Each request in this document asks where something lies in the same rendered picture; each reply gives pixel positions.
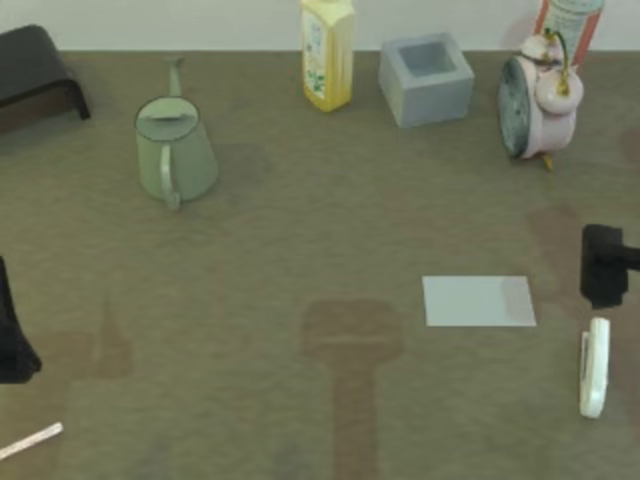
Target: white wall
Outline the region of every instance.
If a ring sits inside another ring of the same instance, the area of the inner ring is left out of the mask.
[[[356,47],[451,31],[463,49],[512,49],[540,0],[354,0]],[[0,0],[0,31],[39,23],[61,50],[293,50],[299,0]],[[608,0],[594,50],[640,50],[640,0]]]

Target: concrete block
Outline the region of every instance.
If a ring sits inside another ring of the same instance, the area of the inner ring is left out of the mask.
[[[401,128],[464,118],[474,78],[447,32],[382,45],[378,81]]]

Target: spray can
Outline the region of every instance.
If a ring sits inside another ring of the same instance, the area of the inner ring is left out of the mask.
[[[535,33],[545,28],[560,32],[571,66],[577,69],[589,50],[604,4],[605,0],[542,0]]]

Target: pink alarm clock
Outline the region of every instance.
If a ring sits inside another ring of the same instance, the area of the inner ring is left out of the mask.
[[[529,37],[504,65],[498,90],[500,130],[512,158],[551,155],[571,142],[584,86],[558,32]]]

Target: black chair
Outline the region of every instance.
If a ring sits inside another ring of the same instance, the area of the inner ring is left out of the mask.
[[[42,361],[18,323],[7,269],[0,257],[0,384],[27,383],[40,370]]]
[[[0,34],[0,107],[63,89],[82,120],[91,118],[80,84],[47,31],[27,25]]]

